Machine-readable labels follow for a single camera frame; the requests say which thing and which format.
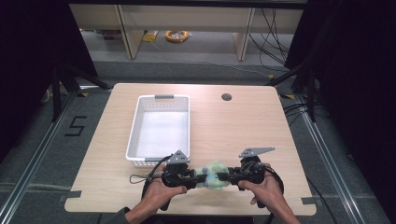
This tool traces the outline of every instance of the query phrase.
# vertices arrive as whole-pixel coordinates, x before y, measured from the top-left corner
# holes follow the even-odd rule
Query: wooden table
[[[233,97],[221,98],[223,93]],[[137,98],[151,94],[186,94],[191,98],[191,163],[203,167],[219,160],[240,166],[238,155],[246,147],[275,147],[261,154],[284,181],[285,198],[296,215],[312,216],[314,204],[276,89],[262,86],[117,84],[108,99],[69,198],[69,212],[114,213],[140,201],[143,183],[131,184],[130,175],[146,175],[152,168],[134,167],[125,152]],[[254,216],[269,214],[249,204],[253,194],[229,186],[222,191],[191,189],[176,196],[166,212],[171,215]]]

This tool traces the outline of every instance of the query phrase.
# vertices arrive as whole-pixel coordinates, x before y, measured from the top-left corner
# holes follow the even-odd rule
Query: basket
[[[178,150],[190,156],[190,97],[140,96],[126,159],[135,166],[154,166]]]

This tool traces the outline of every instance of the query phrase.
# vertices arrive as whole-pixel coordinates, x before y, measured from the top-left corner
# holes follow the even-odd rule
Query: person's arm
[[[250,204],[255,204],[257,201],[262,202],[268,211],[272,212],[282,223],[300,223],[283,197],[275,178],[268,172],[265,172],[264,177],[261,184],[253,184],[247,180],[239,181],[239,187],[251,190],[254,193]]]
[[[178,194],[187,192],[186,187],[168,188],[160,178],[152,180],[145,196],[131,211],[125,214],[128,223],[137,224],[155,215],[159,208]]]

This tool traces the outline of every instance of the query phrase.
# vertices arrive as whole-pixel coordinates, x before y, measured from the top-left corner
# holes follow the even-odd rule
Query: gray floor
[[[122,81],[155,81],[262,85],[268,81],[269,75],[277,77],[282,74],[282,72],[261,66],[260,52],[251,41],[248,43],[246,59],[238,62],[231,34],[192,32],[190,38],[180,44],[167,42],[163,34],[164,32],[159,33],[154,45],[142,43],[136,59],[128,60],[120,39],[104,40],[101,35],[94,32],[82,32],[99,77],[111,84]],[[254,38],[262,39],[260,35],[254,35]],[[283,45],[288,46],[292,35],[281,35],[279,39]],[[268,49],[280,57],[277,49],[272,47]],[[271,68],[285,69],[264,55],[262,55],[262,63]],[[180,69],[188,74],[180,74]],[[291,93],[292,81],[293,78],[279,84],[278,92],[280,94]],[[84,80],[79,82],[81,85],[90,84]],[[87,97],[76,97],[73,100],[10,223],[99,223],[99,219],[103,220],[111,216],[111,214],[101,216],[100,214],[67,213],[64,211],[64,202],[61,199],[73,184],[109,94],[109,92],[92,91]],[[280,101],[283,106],[296,104],[293,99],[282,98]],[[0,200],[2,202],[19,180],[46,134],[52,118],[51,110],[51,101],[39,108],[21,141],[0,165]],[[317,146],[306,128],[303,116],[300,113],[293,114],[293,112],[298,112],[298,109],[288,113],[287,118],[306,175],[319,189],[338,223],[352,223],[318,154]],[[318,128],[364,220],[366,223],[389,223],[359,168],[346,156],[347,148],[326,111],[322,106],[317,105],[316,113]],[[69,128],[75,116],[86,117],[79,119],[77,123],[85,128],[80,137],[65,136],[67,133],[76,131]],[[318,193],[314,189],[312,193],[318,198]],[[256,223],[262,223],[264,219],[265,217],[255,217]],[[318,211],[314,216],[299,217],[299,219],[303,223],[333,223],[324,205],[318,205]]]

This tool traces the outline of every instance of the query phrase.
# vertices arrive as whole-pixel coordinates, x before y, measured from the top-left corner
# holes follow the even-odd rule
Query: aluminum rail
[[[63,103],[64,109],[62,110],[59,117],[49,126],[49,129],[41,140],[40,145],[35,151],[35,154],[23,171],[22,176],[18,180],[14,189],[8,195],[6,201],[3,203],[0,209],[0,221],[2,224],[8,224],[14,216],[19,204],[21,203],[24,193],[29,188],[30,182],[40,167],[40,164],[43,161],[48,149],[50,148],[50,144],[54,139],[55,134],[64,120],[64,115],[67,112],[68,107],[71,105],[76,96],[76,92],[69,92],[67,94]]]
[[[303,104],[304,100],[300,94],[296,94],[297,104]],[[349,216],[349,219],[352,223],[366,223],[364,221],[363,216],[361,215],[361,210],[358,207],[352,193],[347,187],[347,183],[342,177],[337,165],[335,164],[334,159],[332,158],[332,153],[327,148],[326,143],[324,142],[320,131],[318,130],[318,126],[315,122],[311,121],[311,118],[306,113],[303,113],[303,118],[308,128],[309,132],[314,139],[315,145],[317,146],[320,157],[322,158],[324,165],[332,179],[335,189],[337,190],[338,195],[340,196],[341,202],[343,203],[346,212]]]

